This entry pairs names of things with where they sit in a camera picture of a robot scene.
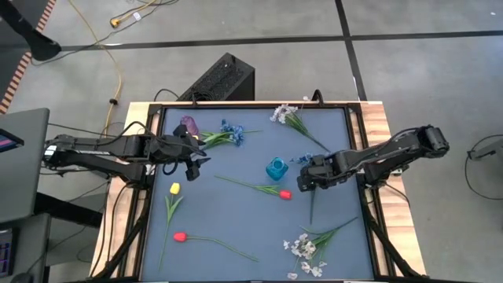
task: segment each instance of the black box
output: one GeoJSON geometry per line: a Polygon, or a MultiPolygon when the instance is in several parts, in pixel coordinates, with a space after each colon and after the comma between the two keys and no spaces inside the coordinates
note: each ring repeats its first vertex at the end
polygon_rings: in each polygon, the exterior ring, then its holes
{"type": "Polygon", "coordinates": [[[178,101],[254,101],[255,68],[225,53],[178,101]]]}

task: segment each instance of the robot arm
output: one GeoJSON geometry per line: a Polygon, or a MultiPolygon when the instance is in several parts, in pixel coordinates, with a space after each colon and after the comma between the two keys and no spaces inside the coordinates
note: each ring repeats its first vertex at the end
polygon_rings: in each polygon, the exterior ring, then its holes
{"type": "Polygon", "coordinates": [[[449,143],[437,127],[402,130],[388,141],[367,149],[313,156],[310,164],[300,171],[297,184],[301,192],[317,186],[327,189],[363,169],[366,183],[374,186],[387,180],[392,171],[406,170],[418,158],[439,158],[447,151],[449,143]]]}
{"type": "Polygon", "coordinates": [[[192,181],[199,177],[200,165],[209,160],[203,158],[192,160],[191,154],[206,156],[199,149],[204,145],[190,134],[185,125],[179,125],[173,135],[157,137],[153,134],[136,134],[115,138],[75,138],[61,134],[46,142],[46,151],[42,161],[47,168],[56,170],[59,167],[78,165],[93,171],[100,171],[112,176],[121,177],[131,185],[145,183],[146,164],[185,163],[187,179],[192,181]],[[122,161],[106,159],[100,156],[114,156],[122,161]]]}

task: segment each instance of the blue flower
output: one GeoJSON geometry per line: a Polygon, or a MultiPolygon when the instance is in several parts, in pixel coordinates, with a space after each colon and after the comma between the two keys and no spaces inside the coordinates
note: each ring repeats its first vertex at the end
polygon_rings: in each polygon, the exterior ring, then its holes
{"type": "Polygon", "coordinates": [[[243,144],[244,141],[243,130],[244,130],[243,126],[231,126],[227,123],[225,119],[222,119],[222,126],[220,127],[220,131],[222,133],[231,133],[229,135],[229,139],[233,144],[237,146],[243,144]]]}
{"type": "Polygon", "coordinates": [[[222,133],[234,131],[234,127],[230,126],[225,119],[222,119],[222,126],[220,127],[220,131],[222,133]]]}
{"type": "Polygon", "coordinates": [[[301,157],[296,157],[292,158],[290,162],[295,162],[297,164],[302,164],[303,166],[308,165],[309,162],[311,162],[311,159],[313,158],[313,154],[311,153],[306,153],[301,157]]]}

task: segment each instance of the gray floor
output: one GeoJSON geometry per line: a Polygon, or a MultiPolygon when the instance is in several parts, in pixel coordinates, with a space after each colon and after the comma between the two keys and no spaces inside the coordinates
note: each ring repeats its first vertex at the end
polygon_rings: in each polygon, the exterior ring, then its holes
{"type": "MultiPolygon", "coordinates": [[[[135,5],[131,0],[75,3],[98,36],[112,30],[111,16],[135,5]]],[[[343,0],[343,4],[353,35],[503,30],[501,1],[343,0]]],[[[64,46],[93,41],[65,0],[57,2],[45,33],[64,46]]],[[[341,34],[332,0],[181,0],[160,7],[107,43],[341,34]]],[[[497,36],[354,42],[367,97],[384,101],[391,131],[430,123],[441,127],[451,144],[441,160],[419,160],[404,174],[424,263],[432,277],[483,282],[503,277],[503,204],[470,192],[463,176],[466,151],[480,138],[501,133],[502,47],[503,38],[497,36]]],[[[256,67],[257,100],[299,99],[316,88],[327,100],[358,99],[343,42],[114,50],[124,88],[113,120],[123,121],[129,102],[151,100],[162,87],[182,93],[225,52],[256,67]]],[[[48,107],[54,123],[100,131],[116,80],[102,51],[29,66],[9,111],[48,107]]],[[[78,134],[50,128],[48,138],[57,133],[78,134]]],[[[469,165],[469,176],[480,192],[503,197],[501,163],[489,158],[469,165]]],[[[42,178],[39,190],[71,199],[100,182],[87,173],[49,176],[42,178]]],[[[102,195],[82,201],[98,209],[102,195]]],[[[77,229],[56,222],[53,241],[77,229]]],[[[51,252],[50,260],[75,261],[76,252],[96,241],[96,234],[87,230],[51,252]]],[[[84,250],[83,257],[91,255],[84,250]]],[[[72,263],[54,269],[51,281],[82,278],[88,269],[89,264],[72,263]]]]}

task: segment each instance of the purple flower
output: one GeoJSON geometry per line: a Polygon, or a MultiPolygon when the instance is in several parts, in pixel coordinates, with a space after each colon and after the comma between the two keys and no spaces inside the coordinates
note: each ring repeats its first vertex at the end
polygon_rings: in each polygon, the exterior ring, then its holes
{"type": "Polygon", "coordinates": [[[187,131],[191,135],[198,135],[199,134],[199,129],[197,128],[196,121],[194,121],[194,118],[191,116],[183,116],[180,119],[180,124],[186,125],[187,126],[187,131]]]}

